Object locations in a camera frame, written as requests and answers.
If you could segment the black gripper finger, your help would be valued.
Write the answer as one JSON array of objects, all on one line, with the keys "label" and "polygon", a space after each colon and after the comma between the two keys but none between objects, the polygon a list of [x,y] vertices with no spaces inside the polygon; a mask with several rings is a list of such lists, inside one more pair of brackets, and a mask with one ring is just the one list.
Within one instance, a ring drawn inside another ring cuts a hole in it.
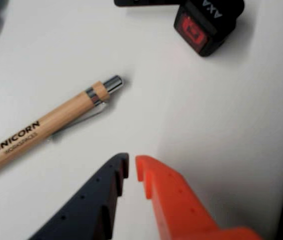
[{"label": "black gripper finger", "polygon": [[123,194],[124,179],[128,176],[129,154],[114,155],[31,239],[112,239],[117,199]]}]

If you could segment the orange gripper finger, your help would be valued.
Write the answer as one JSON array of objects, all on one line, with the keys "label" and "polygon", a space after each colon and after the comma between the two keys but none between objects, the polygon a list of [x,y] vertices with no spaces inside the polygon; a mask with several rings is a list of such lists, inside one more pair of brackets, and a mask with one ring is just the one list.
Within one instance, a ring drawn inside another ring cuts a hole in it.
[{"label": "orange gripper finger", "polygon": [[202,205],[185,178],[147,155],[135,158],[138,181],[152,206],[162,240],[259,240],[247,227],[222,229]]}]

